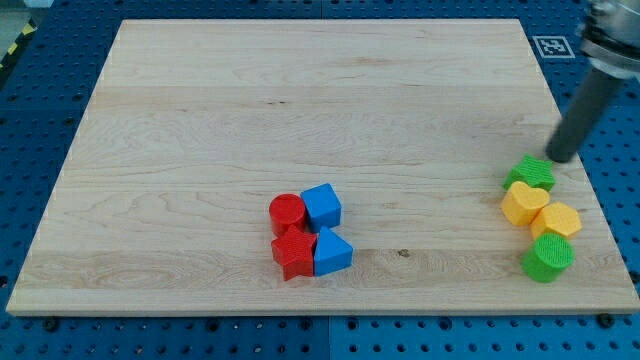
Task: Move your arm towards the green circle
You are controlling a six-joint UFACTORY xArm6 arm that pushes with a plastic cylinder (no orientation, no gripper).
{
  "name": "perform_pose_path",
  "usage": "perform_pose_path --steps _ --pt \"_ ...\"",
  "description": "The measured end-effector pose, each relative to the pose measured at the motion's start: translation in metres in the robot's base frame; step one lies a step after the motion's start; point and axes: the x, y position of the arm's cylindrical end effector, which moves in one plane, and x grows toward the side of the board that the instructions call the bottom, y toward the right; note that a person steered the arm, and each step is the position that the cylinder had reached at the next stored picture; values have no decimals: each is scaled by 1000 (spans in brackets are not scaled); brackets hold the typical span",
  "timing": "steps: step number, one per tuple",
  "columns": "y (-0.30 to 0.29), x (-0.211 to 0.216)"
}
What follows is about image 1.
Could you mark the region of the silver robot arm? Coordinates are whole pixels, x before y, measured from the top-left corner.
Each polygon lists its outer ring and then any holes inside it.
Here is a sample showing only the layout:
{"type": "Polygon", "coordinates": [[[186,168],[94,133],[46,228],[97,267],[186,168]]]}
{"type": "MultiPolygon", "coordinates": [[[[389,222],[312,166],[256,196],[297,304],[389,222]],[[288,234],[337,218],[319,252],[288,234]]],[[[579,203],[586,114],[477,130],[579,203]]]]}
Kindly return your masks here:
{"type": "Polygon", "coordinates": [[[639,79],[639,0],[590,0],[581,31],[590,64],[618,79],[639,79]]]}

